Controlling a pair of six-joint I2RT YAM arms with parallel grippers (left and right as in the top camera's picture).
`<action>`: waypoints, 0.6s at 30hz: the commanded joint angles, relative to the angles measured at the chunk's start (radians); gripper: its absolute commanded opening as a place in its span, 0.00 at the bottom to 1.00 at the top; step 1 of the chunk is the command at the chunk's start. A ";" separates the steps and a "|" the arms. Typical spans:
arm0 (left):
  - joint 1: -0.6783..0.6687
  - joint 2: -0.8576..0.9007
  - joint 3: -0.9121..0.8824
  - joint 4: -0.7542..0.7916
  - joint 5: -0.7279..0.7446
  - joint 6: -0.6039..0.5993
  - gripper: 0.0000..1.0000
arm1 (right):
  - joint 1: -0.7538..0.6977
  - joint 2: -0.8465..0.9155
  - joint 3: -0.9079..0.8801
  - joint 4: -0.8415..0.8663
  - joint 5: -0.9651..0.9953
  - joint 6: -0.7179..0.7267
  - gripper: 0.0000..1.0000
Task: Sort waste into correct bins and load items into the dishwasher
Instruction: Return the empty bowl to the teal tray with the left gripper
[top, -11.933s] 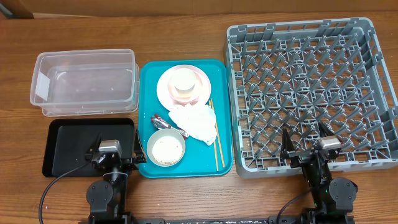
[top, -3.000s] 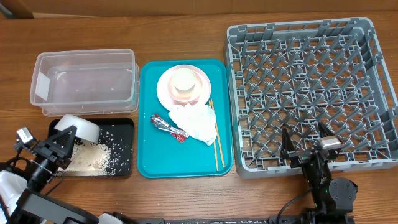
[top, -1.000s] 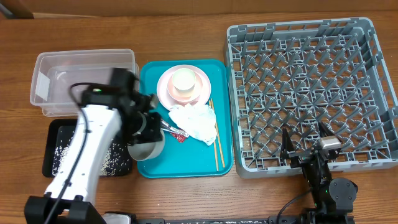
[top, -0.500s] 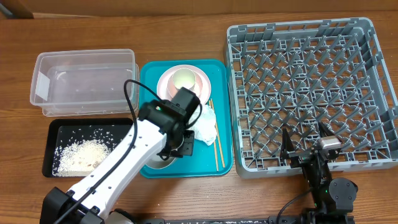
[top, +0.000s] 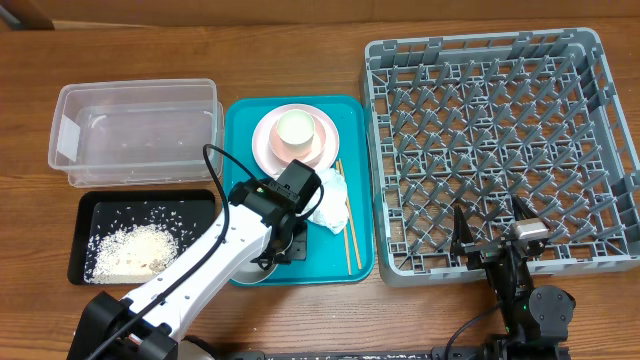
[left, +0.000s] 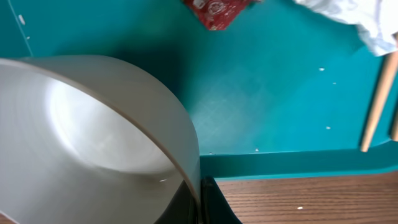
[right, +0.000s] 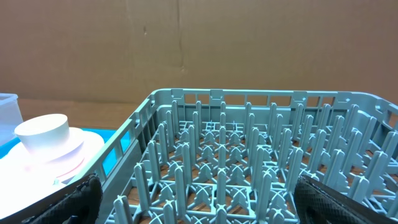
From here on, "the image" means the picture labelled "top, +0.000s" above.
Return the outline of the white napkin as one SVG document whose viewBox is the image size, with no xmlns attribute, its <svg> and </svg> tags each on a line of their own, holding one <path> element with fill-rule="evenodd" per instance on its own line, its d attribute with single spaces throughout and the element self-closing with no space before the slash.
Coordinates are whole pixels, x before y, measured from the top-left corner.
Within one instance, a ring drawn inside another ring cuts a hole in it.
<svg viewBox="0 0 640 360">
<path fill-rule="evenodd" d="M 320 205 L 308 220 L 337 235 L 344 229 L 349 217 L 346 205 L 347 185 L 344 177 L 334 168 L 322 170 L 318 175 L 324 188 L 323 199 L 319 202 L 321 191 L 317 190 L 302 213 L 305 214 L 319 202 Z"/>
</svg>

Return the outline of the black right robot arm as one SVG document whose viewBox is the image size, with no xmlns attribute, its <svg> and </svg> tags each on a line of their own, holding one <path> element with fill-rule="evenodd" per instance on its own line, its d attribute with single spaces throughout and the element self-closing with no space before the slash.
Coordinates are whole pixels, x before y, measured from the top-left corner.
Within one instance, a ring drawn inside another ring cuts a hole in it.
<svg viewBox="0 0 640 360">
<path fill-rule="evenodd" d="M 527 261 L 541 255 L 550 226 L 517 195 L 511 197 L 515 221 L 499 241 L 478 245 L 460 207 L 454 208 L 450 253 L 465 257 L 469 270 L 482 269 L 497 303 L 462 325 L 448 340 L 442 357 L 452 359 L 454 342 L 469 327 L 499 311 L 505 333 L 492 334 L 476 350 L 476 359 L 568 359 L 560 343 L 568 338 L 575 298 L 556 286 L 536 287 Z"/>
</svg>

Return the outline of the grey small bowl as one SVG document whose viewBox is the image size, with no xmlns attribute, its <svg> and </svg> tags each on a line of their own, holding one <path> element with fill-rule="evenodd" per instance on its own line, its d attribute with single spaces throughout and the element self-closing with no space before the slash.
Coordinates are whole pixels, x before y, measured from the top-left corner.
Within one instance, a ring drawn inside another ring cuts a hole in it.
<svg viewBox="0 0 640 360">
<path fill-rule="evenodd" d="M 247 262 L 241 265 L 234 275 L 230 278 L 230 282 L 234 285 L 253 286 L 266 280 L 277 269 L 277 265 L 273 264 L 267 270 L 261 268 L 257 263 Z"/>
</svg>

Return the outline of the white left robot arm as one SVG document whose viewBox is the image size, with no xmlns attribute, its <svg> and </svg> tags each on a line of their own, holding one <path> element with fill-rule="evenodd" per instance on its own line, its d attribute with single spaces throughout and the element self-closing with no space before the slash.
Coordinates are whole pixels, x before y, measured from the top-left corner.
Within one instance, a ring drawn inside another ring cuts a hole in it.
<svg viewBox="0 0 640 360">
<path fill-rule="evenodd" d="M 269 269 L 323 194 L 318 174 L 292 161 L 277 179 L 249 175 L 220 195 L 222 212 L 169 267 L 122 299 L 106 292 L 82 312 L 71 359 L 176 359 L 199 313 L 245 265 Z"/>
</svg>

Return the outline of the pile of rice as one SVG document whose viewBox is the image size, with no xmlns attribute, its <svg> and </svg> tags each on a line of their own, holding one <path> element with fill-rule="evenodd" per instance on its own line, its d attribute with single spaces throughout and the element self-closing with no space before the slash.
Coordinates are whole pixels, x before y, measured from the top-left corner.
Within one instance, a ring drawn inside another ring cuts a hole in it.
<svg viewBox="0 0 640 360">
<path fill-rule="evenodd" d="M 144 283 L 195 241 L 197 224 L 179 210 L 149 202 L 100 203 L 90 226 L 83 280 L 88 284 Z"/>
</svg>

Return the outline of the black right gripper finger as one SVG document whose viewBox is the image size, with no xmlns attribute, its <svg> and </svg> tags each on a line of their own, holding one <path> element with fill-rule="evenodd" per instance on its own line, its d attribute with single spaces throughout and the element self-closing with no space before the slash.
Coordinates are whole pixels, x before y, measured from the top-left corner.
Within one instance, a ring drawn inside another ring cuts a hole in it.
<svg viewBox="0 0 640 360">
<path fill-rule="evenodd" d="M 512 195 L 511 204 L 515 221 L 538 219 L 538 215 L 520 196 Z"/>
<path fill-rule="evenodd" d="M 473 243 L 473 236 L 461 208 L 454 207 L 454 227 L 451 236 L 451 250 L 461 250 L 463 246 Z"/>
</svg>

